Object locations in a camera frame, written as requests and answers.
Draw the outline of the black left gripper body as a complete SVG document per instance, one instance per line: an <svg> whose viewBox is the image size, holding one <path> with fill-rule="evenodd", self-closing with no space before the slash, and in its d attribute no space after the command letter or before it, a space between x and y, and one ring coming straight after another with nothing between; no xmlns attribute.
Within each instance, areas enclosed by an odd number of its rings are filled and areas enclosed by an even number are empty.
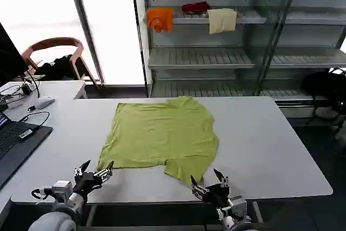
<svg viewBox="0 0 346 231"><path fill-rule="evenodd" d="M73 192L81 196L87 196L93 190L102 186L102 178L96 176L93 172L83 172L81 175L75 175L75 186Z"/></svg>

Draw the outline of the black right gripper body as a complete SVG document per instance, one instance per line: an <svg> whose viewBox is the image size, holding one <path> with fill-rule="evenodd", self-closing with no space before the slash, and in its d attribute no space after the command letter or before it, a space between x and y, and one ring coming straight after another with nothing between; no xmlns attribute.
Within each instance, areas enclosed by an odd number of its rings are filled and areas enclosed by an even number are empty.
<svg viewBox="0 0 346 231"><path fill-rule="evenodd" d="M222 187L220 183L217 183L207 186L205 190L207 190L207 192L202 196L203 202L211 203L216 208L225 208L229 206L229 187Z"/></svg>

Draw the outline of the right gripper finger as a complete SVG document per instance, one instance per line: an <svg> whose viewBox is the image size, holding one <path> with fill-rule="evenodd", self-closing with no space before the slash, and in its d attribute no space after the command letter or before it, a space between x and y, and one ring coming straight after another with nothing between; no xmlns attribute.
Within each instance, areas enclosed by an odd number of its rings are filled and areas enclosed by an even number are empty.
<svg viewBox="0 0 346 231"><path fill-rule="evenodd" d="M218 171L217 169L213 169L216 177L219 180L219 183L217 183L216 185L218 187L221 188L228 188L229 187L229 178L227 176L224 176L220 171Z"/></svg>
<svg viewBox="0 0 346 231"><path fill-rule="evenodd" d="M190 178L191 178L191 192L198 199L205 199L209 194L209 190L201 187L192 175L190 176Z"/></svg>

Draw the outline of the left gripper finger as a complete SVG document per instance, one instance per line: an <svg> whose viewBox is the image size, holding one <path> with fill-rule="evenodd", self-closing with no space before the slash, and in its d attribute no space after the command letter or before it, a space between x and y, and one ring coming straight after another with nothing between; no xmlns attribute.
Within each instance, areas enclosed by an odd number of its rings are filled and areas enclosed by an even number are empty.
<svg viewBox="0 0 346 231"><path fill-rule="evenodd" d="M97 173L94 173L94 180L97 184L102 184L107 182L109 178L112 177L114 161L111 161L105 169L100 170Z"/></svg>
<svg viewBox="0 0 346 231"><path fill-rule="evenodd" d="M82 178L89 164L90 164L90 160L87 160L86 162L82 163L78 168L75 168L75 176L74 176L75 180Z"/></svg>

